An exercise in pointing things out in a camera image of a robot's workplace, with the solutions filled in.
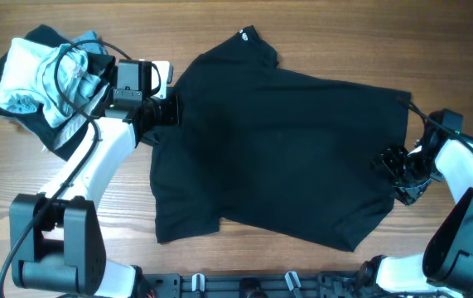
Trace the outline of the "dark teal t-shirt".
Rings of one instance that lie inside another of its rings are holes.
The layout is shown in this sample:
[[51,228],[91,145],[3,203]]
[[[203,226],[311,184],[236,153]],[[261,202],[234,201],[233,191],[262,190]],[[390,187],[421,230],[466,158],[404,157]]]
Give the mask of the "dark teal t-shirt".
[[403,145],[409,92],[281,69],[253,26],[199,55],[175,91],[181,124],[153,133],[159,243],[229,219],[352,252],[392,210],[371,164]]

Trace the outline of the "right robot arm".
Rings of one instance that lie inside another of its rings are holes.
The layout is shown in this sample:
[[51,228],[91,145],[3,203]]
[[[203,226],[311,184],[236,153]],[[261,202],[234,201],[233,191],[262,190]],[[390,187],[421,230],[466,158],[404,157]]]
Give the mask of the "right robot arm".
[[375,257],[351,285],[354,297],[473,297],[473,137],[444,137],[413,151],[390,147],[374,161],[411,204],[433,180],[444,180],[455,206],[424,253]]

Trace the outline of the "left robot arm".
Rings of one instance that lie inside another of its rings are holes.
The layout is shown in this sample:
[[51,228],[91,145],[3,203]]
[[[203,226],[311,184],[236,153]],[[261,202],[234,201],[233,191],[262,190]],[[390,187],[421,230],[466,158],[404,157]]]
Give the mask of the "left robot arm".
[[11,251],[3,267],[15,286],[64,296],[152,297],[140,267],[107,257],[99,202],[120,167],[155,127],[181,121],[174,95],[126,99],[114,93],[89,115],[89,128],[61,171],[9,209]]

